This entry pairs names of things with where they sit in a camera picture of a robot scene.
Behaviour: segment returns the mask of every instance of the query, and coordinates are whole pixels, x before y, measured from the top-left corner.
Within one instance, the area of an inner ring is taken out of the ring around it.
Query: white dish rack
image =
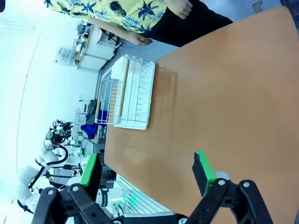
[[[155,63],[122,56],[102,76],[95,123],[145,130],[150,117]]]

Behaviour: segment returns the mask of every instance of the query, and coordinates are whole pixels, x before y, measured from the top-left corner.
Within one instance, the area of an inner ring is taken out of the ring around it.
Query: gray floor
[[[235,22],[254,15],[255,11],[253,4],[259,2],[259,0],[202,0],[202,2],[204,2],[211,10],[224,15]],[[264,11],[280,5],[279,0],[262,0],[260,9]],[[158,41],[154,41],[148,46],[135,46],[126,40],[122,40],[122,43],[123,47],[119,47],[114,58],[103,67],[101,71],[102,74],[104,74],[105,71],[122,55],[129,54],[130,56],[143,58],[144,61],[150,62],[177,49],[177,47]]]

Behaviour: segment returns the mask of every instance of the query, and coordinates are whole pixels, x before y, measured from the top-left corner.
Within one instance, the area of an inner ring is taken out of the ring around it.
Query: hawaiian shirt
[[[44,0],[44,3],[84,22],[94,17],[135,33],[151,31],[166,10],[163,0]]]

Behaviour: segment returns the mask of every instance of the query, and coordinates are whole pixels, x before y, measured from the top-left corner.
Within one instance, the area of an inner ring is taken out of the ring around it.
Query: desk
[[[109,126],[105,162],[165,207],[200,201],[195,150],[238,183],[254,180],[274,223],[299,208],[299,38],[285,7],[189,43],[156,61],[149,126]],[[235,223],[220,209],[216,224]]]

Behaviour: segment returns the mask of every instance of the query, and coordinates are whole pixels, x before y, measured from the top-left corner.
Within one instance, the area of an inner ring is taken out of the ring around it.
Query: brown table
[[[274,223],[299,209],[299,37],[285,7],[256,14],[156,61],[148,129],[109,126],[106,164],[167,208],[201,197],[191,166],[256,182]],[[235,223],[220,209],[213,223]]]

